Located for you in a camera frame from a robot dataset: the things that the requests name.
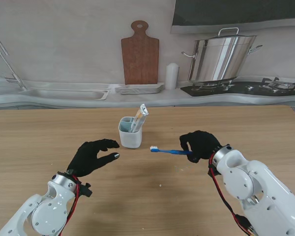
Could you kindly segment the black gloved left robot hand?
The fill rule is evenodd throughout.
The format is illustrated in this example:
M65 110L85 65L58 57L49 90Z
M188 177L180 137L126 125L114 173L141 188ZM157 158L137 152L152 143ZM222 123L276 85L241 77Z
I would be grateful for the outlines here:
M67 167L67 171L76 177L84 177L91 174L108 163L119 158L119 153L113 152L100 158L100 151L108 151L110 148L119 148L115 140L102 139L92 142L84 142L77 150L75 156Z

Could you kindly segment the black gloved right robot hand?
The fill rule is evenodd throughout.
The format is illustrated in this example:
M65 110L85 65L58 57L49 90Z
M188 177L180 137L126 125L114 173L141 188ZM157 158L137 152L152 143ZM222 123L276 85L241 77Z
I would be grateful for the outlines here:
M188 154L187 159L192 163L210 159L213 153L223 147L213 134L200 130L181 135L179 140L184 151L191 148L192 154Z

